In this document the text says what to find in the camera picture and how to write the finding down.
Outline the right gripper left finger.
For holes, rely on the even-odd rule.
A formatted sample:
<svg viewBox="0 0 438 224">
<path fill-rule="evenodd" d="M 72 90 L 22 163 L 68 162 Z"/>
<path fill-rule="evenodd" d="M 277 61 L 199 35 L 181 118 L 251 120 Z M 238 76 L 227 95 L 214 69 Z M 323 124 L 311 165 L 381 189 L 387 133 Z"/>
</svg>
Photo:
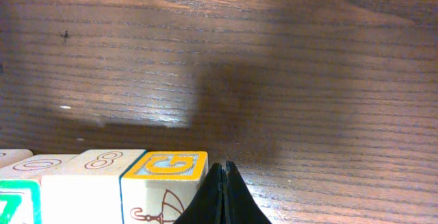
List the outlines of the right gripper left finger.
<svg viewBox="0 0 438 224">
<path fill-rule="evenodd" d="M 213 163 L 193 200 L 175 224 L 221 224 L 222 165 Z"/>
</svg>

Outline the green Z block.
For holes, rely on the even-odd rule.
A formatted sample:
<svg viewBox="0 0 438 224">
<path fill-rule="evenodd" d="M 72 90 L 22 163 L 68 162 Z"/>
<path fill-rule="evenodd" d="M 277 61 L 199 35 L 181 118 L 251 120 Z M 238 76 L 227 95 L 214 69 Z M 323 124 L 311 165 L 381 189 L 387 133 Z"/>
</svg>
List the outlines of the green Z block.
<svg viewBox="0 0 438 224">
<path fill-rule="evenodd" d="M 1 224 L 41 224 L 41 179 L 75 154 L 40 154 L 1 169 Z"/>
</svg>

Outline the green lightning block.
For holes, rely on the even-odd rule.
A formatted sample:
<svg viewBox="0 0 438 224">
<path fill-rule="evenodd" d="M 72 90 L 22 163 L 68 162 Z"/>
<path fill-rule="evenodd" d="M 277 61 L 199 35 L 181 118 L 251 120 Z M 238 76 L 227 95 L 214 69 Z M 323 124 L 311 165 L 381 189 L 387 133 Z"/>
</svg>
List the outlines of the green lightning block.
<svg viewBox="0 0 438 224">
<path fill-rule="evenodd" d="M 6 167 L 26 158 L 32 157 L 34 154 L 28 149 L 1 149 L 0 150 L 0 167 Z"/>
</svg>

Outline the white block red side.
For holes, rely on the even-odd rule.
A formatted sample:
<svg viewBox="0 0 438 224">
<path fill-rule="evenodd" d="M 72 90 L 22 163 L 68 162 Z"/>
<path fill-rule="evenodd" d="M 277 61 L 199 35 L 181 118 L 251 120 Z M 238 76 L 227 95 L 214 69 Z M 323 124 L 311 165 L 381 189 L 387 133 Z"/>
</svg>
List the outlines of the white block red side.
<svg viewBox="0 0 438 224">
<path fill-rule="evenodd" d="M 120 178 L 144 149 L 90 149 L 41 179 L 46 224 L 123 222 Z"/>
</svg>

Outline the white block blue side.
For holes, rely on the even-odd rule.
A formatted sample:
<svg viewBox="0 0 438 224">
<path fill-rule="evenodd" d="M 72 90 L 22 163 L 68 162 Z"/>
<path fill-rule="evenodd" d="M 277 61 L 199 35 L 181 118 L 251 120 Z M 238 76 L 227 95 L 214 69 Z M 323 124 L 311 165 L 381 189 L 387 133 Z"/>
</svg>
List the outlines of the white block blue side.
<svg viewBox="0 0 438 224">
<path fill-rule="evenodd" d="M 174 223 L 193 200 L 208 169 L 205 151 L 144 154 L 120 180 L 123 223 Z"/>
</svg>

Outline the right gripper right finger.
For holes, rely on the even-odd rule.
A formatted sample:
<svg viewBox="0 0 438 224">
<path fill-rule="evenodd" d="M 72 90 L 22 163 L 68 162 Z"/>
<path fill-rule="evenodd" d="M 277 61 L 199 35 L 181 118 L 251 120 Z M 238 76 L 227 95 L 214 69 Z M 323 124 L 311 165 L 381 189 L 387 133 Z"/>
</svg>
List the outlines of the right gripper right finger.
<svg viewBox="0 0 438 224">
<path fill-rule="evenodd" d="M 255 203 L 237 166 L 232 161 L 226 161 L 222 187 L 223 223 L 271 224 L 270 220 Z"/>
</svg>

